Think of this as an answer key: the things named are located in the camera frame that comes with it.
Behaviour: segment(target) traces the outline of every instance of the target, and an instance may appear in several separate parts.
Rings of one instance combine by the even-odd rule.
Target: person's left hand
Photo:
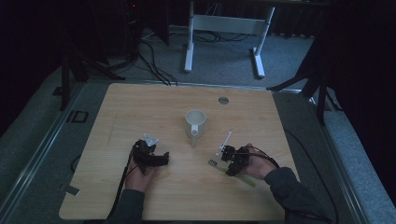
[[[151,180],[157,173],[159,167],[151,167],[146,175],[142,173],[140,168],[134,162],[134,159],[131,159],[131,163],[129,164],[128,173],[132,170],[131,173],[127,173],[128,175],[125,177],[125,188],[126,189],[135,189],[141,191],[143,193],[149,188],[149,184]]]

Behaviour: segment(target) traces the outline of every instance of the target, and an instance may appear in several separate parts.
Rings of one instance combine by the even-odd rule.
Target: hand
[[[262,154],[262,152],[254,149],[250,143],[246,145],[249,153]],[[244,167],[239,173],[240,175],[250,175],[256,179],[264,179],[271,171],[275,170],[276,167],[268,160],[257,157],[249,156],[248,166]]]
[[[143,193],[149,188],[149,184],[155,174],[157,173],[159,167],[152,167],[149,169],[148,173],[144,175],[140,168],[134,162],[134,159],[131,159],[131,163],[129,164],[128,175],[125,177],[125,188],[126,189],[135,189],[141,191]]]

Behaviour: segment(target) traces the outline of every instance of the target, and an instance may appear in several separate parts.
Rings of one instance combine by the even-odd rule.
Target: mug handle
[[[198,125],[191,125],[191,146],[195,147],[197,144]]]

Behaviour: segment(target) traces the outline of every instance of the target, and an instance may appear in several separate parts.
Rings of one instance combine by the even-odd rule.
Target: table leg
[[[271,7],[270,11],[267,14],[267,17],[265,18],[265,26],[264,29],[262,30],[262,36],[260,38],[259,45],[257,46],[257,48],[253,48],[254,62],[256,63],[257,75],[258,77],[261,78],[265,77],[265,73],[264,73],[264,68],[262,66],[262,56],[260,55],[260,53],[262,52],[262,45],[264,44],[265,37],[267,36],[268,29],[271,24],[271,19],[274,15],[274,11],[275,8]]]

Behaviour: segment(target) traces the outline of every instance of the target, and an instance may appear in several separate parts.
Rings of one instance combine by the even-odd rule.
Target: small white object
[[[228,136],[227,136],[227,138],[225,139],[224,143],[220,146],[219,151],[216,153],[216,156],[219,156],[219,155],[220,155],[220,152],[224,149],[224,147],[225,147],[225,145],[227,144],[228,139],[230,138],[231,134],[232,134],[232,132],[228,132]]]
[[[152,137],[150,137],[150,136],[149,136],[148,134],[146,134],[146,133],[143,134],[143,138],[145,139],[146,144],[147,144],[149,147],[154,146],[155,144],[157,144],[157,143],[160,141],[160,139],[158,139],[158,138],[152,138]]]

